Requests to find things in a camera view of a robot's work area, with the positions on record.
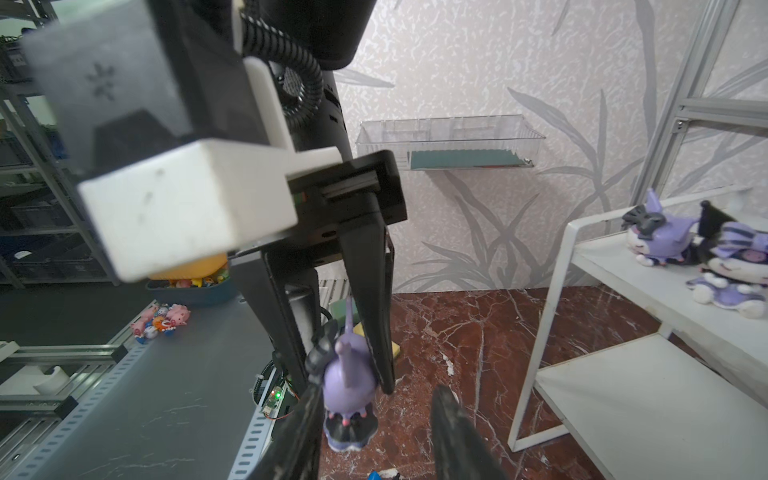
toy's white face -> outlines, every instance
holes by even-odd
[[[641,240],[637,235],[638,233],[635,231],[634,227],[627,230],[627,247],[635,253],[648,255],[650,252],[648,243],[645,240]]]
[[[768,256],[755,250],[743,250],[731,258],[714,257],[707,266],[715,273],[748,283],[768,283]]]

clear acrylic basket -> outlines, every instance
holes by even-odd
[[[358,155],[391,150],[400,170],[440,170],[532,167],[543,138],[522,115],[497,115],[364,121],[356,143]]]

purple doll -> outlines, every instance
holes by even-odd
[[[768,283],[768,233],[736,222],[709,202],[701,207],[702,275],[686,282],[694,300],[760,318],[766,305],[762,292]]]
[[[352,297],[348,297],[344,333],[336,340],[336,358],[328,364],[323,377],[328,411],[323,430],[335,452],[360,450],[379,425],[372,410],[378,381],[366,339],[353,332],[352,318]]]
[[[673,217],[662,210],[659,197],[649,188],[645,205],[637,205],[621,218],[625,227],[630,226],[627,246],[637,254],[640,265],[695,264],[696,251],[690,245],[694,234],[690,228],[698,219]]]

marble floor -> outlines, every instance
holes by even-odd
[[[407,293],[392,298],[396,360],[394,395],[379,394],[379,432],[361,452],[334,453],[323,444],[322,480],[364,480],[371,471],[402,480],[435,478],[429,438],[432,389],[445,384],[486,440],[511,480],[603,478],[576,441],[566,435],[511,453],[507,437],[528,368],[547,289]],[[658,329],[642,309],[605,286],[563,290],[544,354],[555,364],[627,342]],[[560,422],[535,396],[522,436]]]

dark floor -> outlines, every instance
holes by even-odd
[[[0,290],[0,339],[21,346],[106,343],[154,298],[143,283]]]
[[[393,296],[392,339],[397,388],[379,394],[379,432],[361,452],[332,452],[323,443],[322,480],[363,480],[371,471],[396,468],[403,480],[435,478],[430,441],[432,389],[442,383],[487,440],[510,480],[603,478],[570,435],[511,453],[507,437],[528,368],[546,289],[409,293]],[[546,364],[655,332],[659,323],[606,287],[563,290]],[[452,362],[451,376],[448,363]],[[560,422],[539,397],[531,398],[521,436]]]

